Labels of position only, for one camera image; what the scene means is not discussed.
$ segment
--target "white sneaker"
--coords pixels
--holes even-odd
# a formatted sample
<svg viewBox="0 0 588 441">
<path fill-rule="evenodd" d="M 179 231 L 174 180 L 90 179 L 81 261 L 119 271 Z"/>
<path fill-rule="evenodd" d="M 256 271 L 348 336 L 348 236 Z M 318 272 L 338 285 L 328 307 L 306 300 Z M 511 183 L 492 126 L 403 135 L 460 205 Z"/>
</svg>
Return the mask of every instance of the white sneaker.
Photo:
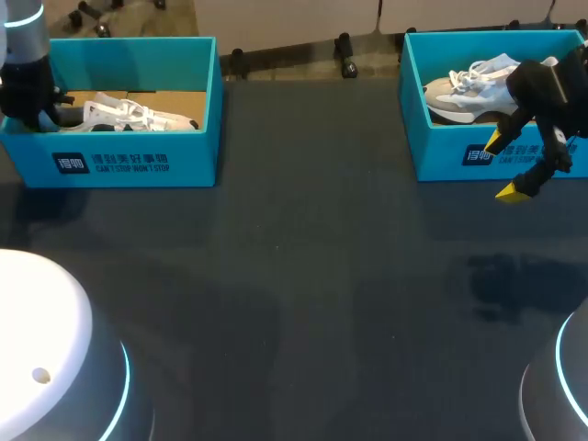
<svg viewBox="0 0 588 441">
<path fill-rule="evenodd" d="M 543 64 L 554 66 L 547 58 Z M 474 62 L 467 71 L 450 71 L 424 87 L 424 99 L 436 115 L 453 122 L 470 124 L 487 112 L 512 115 L 516 104 L 508 93 L 506 78 L 520 64 L 503 53 L 486 62 Z"/>
<path fill-rule="evenodd" d="M 80 120 L 80 108 L 58 108 L 66 120 Z M 59 127 L 43 115 L 40 125 L 43 131 L 88 132 L 88 131 L 196 131 L 198 124 L 193 119 L 158 112 L 129 99 L 116 99 L 98 92 L 94 101 L 84 103 L 81 123 L 72 127 Z"/>
</svg>

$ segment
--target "black table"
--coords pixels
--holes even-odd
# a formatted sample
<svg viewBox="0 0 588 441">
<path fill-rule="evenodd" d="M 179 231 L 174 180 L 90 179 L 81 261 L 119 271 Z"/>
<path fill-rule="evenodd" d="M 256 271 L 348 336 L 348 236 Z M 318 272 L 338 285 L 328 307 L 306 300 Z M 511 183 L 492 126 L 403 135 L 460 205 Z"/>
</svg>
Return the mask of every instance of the black table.
<svg viewBox="0 0 588 441">
<path fill-rule="evenodd" d="M 526 364 L 583 300 L 583 181 L 417 184 L 394 81 L 227 85 L 212 189 L 25 191 L 5 246 L 80 280 L 157 439 L 523 439 Z"/>
</svg>

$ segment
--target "gray sneaker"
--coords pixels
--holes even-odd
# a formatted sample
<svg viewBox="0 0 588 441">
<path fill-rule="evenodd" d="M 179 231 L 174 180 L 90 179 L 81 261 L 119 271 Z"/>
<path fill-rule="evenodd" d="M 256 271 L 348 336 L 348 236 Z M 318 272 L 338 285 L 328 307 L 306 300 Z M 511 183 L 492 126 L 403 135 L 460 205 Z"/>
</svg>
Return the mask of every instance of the gray sneaker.
<svg viewBox="0 0 588 441">
<path fill-rule="evenodd" d="M 546 65 L 557 64 L 554 57 Z M 424 99 L 436 115 L 453 122 L 470 124 L 487 112 L 512 115 L 516 104 L 508 93 L 506 78 L 520 64 L 503 53 L 486 62 L 474 62 L 467 71 L 450 71 L 424 87 Z"/>
</svg>

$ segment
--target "shoe box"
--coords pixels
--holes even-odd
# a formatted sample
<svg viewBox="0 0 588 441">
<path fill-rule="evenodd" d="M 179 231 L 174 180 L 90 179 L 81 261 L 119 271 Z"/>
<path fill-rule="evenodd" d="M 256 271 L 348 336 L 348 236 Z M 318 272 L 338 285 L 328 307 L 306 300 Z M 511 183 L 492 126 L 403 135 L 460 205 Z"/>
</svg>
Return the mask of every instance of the shoe box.
<svg viewBox="0 0 588 441">
<path fill-rule="evenodd" d="M 52 40 L 57 86 L 82 106 L 104 91 L 191 117 L 196 131 L 32 133 L 6 118 L 0 142 L 28 187 L 212 187 L 223 85 L 214 38 Z"/>
<path fill-rule="evenodd" d="M 496 129 L 483 119 L 470 125 L 443 125 L 432 120 L 423 86 L 450 70 L 466 71 L 478 60 L 501 53 L 520 61 L 561 59 L 583 43 L 576 30 L 464 31 L 406 34 L 401 61 L 399 98 L 406 136 L 419 181 L 511 179 L 540 157 L 542 141 L 534 122 L 506 150 L 492 157 L 484 151 Z M 576 138 L 570 153 L 571 173 L 588 177 L 588 141 Z"/>
</svg>

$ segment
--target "shoelace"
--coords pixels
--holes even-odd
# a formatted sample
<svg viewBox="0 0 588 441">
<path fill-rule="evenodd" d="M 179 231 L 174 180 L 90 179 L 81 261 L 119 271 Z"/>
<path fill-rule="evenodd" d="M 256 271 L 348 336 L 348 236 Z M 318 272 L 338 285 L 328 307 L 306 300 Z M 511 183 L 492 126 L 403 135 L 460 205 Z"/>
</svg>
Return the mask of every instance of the shoelace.
<svg viewBox="0 0 588 441">
<path fill-rule="evenodd" d="M 140 123 L 143 125 L 147 130 L 151 131 L 164 131 L 166 126 L 166 121 L 158 118 L 155 113 L 148 107 L 142 106 L 139 103 L 131 101 L 129 99 L 121 99 L 121 104 L 119 109 L 122 110 L 128 117 L 127 118 L 118 118 L 117 122 L 119 124 L 136 124 Z M 157 125 L 155 122 L 161 122 L 162 125 Z"/>
<path fill-rule="evenodd" d="M 477 71 L 483 62 L 473 62 L 467 71 L 449 71 L 449 81 L 453 85 L 453 89 L 460 93 L 466 92 L 473 86 L 495 85 L 496 81 L 491 79 L 487 74 L 484 74 L 485 69 Z"/>
</svg>

